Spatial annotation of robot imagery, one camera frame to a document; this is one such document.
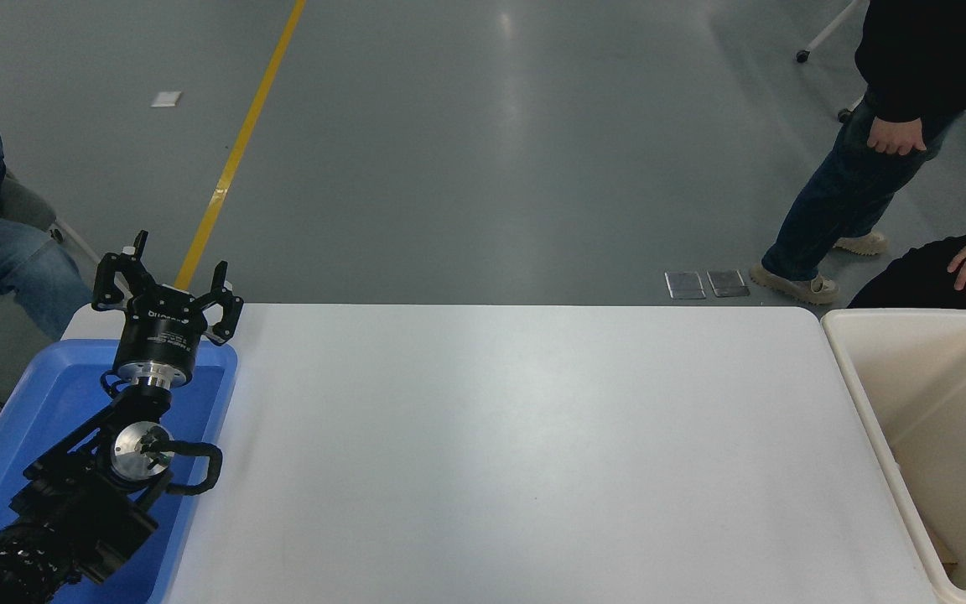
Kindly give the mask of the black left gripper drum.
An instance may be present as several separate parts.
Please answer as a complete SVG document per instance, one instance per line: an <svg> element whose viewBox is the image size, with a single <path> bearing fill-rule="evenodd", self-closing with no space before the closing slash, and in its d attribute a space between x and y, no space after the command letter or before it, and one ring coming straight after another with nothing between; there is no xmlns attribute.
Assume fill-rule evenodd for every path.
<svg viewBox="0 0 966 604"><path fill-rule="evenodd" d="M207 322L188 292L156 285L127 302L112 371L120 378L137 375L145 364L171 367L174 378L191 378Z"/></svg>

